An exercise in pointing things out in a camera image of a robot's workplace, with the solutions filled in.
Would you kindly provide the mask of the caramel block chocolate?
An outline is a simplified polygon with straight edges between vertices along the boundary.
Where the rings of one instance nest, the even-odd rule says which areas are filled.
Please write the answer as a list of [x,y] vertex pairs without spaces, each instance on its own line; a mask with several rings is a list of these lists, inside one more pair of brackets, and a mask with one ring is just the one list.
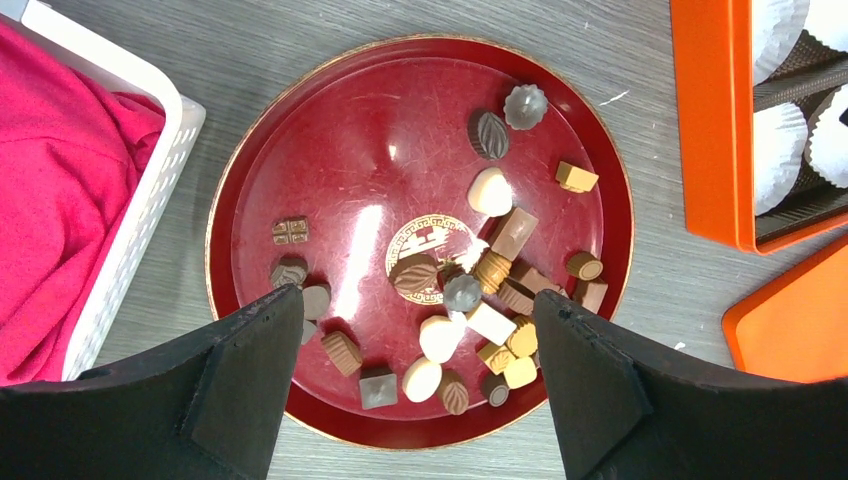
[[560,187],[573,193],[588,193],[598,182],[599,176],[566,162],[560,162],[556,175]]

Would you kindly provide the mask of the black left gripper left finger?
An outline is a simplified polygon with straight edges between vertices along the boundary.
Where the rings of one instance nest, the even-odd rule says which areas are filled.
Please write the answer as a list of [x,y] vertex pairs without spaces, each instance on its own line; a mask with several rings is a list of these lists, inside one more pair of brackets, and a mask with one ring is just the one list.
[[283,287],[65,382],[1,391],[5,479],[263,479],[303,333]]

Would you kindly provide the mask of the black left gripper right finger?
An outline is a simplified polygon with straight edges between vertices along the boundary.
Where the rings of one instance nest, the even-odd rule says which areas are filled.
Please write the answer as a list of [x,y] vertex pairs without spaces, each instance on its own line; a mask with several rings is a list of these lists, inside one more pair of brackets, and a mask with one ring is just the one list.
[[722,367],[545,290],[539,356],[570,479],[843,479],[847,382]]

